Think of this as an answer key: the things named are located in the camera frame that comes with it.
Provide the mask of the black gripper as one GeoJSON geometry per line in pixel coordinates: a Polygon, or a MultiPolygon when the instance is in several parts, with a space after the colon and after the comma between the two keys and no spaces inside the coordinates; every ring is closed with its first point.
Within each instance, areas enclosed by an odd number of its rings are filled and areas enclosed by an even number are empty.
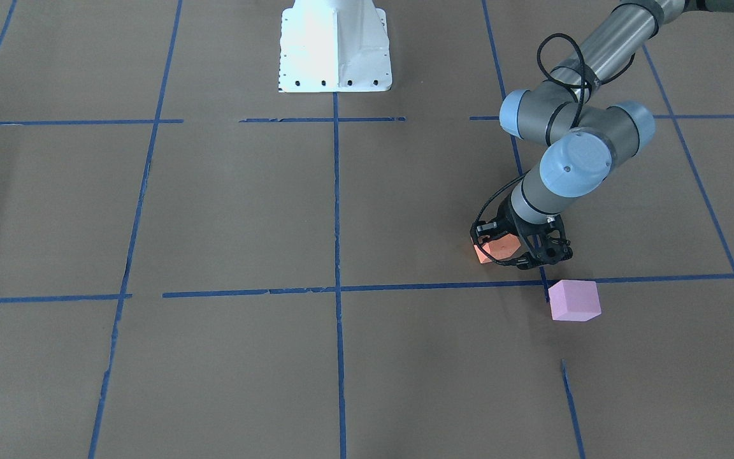
{"type": "Polygon", "coordinates": [[[500,203],[495,218],[489,221],[475,220],[471,226],[471,240],[483,255],[491,256],[493,263],[514,266],[520,270],[556,265],[573,257],[573,249],[560,215],[544,216],[536,224],[525,221],[515,213],[509,196],[500,203]],[[518,256],[493,255],[490,244],[509,236],[515,237],[524,252],[518,256]]]}

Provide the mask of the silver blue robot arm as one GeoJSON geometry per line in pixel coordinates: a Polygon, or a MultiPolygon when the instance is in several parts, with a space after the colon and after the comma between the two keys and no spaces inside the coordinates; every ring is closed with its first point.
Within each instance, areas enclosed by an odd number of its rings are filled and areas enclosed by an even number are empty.
{"type": "Polygon", "coordinates": [[[665,24],[689,11],[734,13],[734,1],[621,1],[582,43],[553,34],[539,44],[543,50],[562,39],[573,54],[551,70],[539,62],[543,82],[502,101],[502,129],[546,150],[495,192],[502,197],[495,217],[475,218],[470,235],[481,263],[530,270],[573,256],[561,214],[641,153],[656,132],[652,112],[636,101],[597,108],[589,100],[623,75],[665,24]]]}

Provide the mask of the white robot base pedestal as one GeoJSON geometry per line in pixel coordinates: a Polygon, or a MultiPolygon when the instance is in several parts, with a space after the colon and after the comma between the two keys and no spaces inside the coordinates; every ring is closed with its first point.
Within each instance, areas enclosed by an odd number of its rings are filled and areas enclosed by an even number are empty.
{"type": "Polygon", "coordinates": [[[387,15],[373,1],[295,1],[282,11],[278,91],[389,91],[387,15]]]}

